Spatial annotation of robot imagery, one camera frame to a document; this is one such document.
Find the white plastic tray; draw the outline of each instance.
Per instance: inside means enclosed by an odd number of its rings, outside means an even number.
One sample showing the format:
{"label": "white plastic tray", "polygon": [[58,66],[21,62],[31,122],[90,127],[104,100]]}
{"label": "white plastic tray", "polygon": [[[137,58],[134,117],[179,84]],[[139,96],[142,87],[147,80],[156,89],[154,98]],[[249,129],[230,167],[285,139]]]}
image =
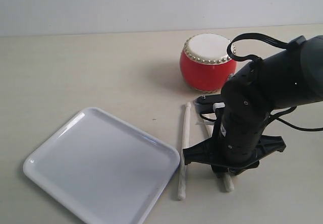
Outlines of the white plastic tray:
{"label": "white plastic tray", "polygon": [[179,162],[173,147],[90,107],[37,148],[24,173],[88,224],[139,224]]}

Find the white table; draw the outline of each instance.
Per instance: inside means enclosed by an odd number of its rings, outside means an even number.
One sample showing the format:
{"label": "white table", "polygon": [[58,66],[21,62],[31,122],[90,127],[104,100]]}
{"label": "white table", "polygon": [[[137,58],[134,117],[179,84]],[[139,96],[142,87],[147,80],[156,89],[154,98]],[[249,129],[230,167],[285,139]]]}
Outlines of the white table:
{"label": "white table", "polygon": [[[185,40],[202,32],[228,38],[261,32],[289,41],[323,34],[323,25],[0,38],[0,222],[82,223],[24,177],[22,163],[87,106],[100,107],[179,150],[183,105],[201,95],[183,83],[179,56]],[[262,57],[279,51],[257,41],[237,48],[239,55]],[[323,103],[302,106],[285,119],[322,127],[322,110]],[[206,137],[197,120],[193,114],[191,144]],[[279,122],[265,133],[282,135],[285,152],[234,178],[234,192],[223,192],[209,166],[192,163],[186,200],[176,200],[176,173],[145,223],[321,223],[323,133],[299,132]]]}

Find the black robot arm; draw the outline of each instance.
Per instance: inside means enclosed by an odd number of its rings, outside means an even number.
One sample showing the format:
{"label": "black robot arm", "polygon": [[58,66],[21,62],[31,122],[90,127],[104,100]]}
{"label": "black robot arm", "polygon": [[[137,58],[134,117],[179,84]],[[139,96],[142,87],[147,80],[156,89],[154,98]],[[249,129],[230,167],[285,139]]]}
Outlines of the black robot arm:
{"label": "black robot arm", "polygon": [[[234,55],[231,44],[244,39],[261,40],[284,50],[264,60],[253,54]],[[223,102],[224,107],[215,109],[212,137],[183,149],[183,155],[185,164],[209,164],[215,173],[238,175],[286,148],[282,137],[263,135],[268,124],[284,121],[279,117],[296,106],[323,100],[323,36],[310,40],[300,36],[284,43],[263,34],[246,33],[229,44],[228,54],[234,60],[250,62],[225,83],[221,95],[198,99],[205,106],[204,113],[210,113],[216,102]],[[289,109],[271,115],[273,110],[284,108]]]}

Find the small drum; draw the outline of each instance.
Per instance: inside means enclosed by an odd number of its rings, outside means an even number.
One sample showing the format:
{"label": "small drum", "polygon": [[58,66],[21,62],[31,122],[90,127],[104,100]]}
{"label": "small drum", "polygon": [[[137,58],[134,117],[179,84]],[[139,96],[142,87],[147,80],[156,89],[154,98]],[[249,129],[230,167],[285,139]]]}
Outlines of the small drum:
{"label": "small drum", "polygon": [[217,34],[199,34],[189,38],[180,57],[180,69],[185,82],[203,92],[221,90],[237,67],[227,54],[230,40]]}

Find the white drumstick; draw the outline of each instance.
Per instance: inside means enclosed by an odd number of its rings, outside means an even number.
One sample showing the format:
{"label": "white drumstick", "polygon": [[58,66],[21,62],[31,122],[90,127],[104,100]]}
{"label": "white drumstick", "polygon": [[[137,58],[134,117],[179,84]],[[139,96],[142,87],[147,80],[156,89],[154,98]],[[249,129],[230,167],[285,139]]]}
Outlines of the white drumstick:
{"label": "white drumstick", "polygon": [[190,135],[190,121],[191,121],[191,103],[188,102],[185,107],[184,124],[183,124],[183,138],[182,138],[182,150],[181,150],[181,166],[180,176],[178,182],[177,197],[179,200],[186,198],[186,166],[184,164],[183,148],[188,148],[188,139]]}
{"label": "white drumstick", "polygon": [[[205,116],[210,119],[211,114],[205,115]],[[206,130],[207,130],[207,133],[208,133],[209,137],[211,137],[212,133],[213,133],[213,126],[205,124],[205,127],[206,127]],[[224,182],[224,186],[225,186],[227,192],[234,191],[234,185],[233,185],[233,182],[232,182],[232,179],[231,179],[231,176],[230,176],[229,173],[224,173],[223,182]]]}

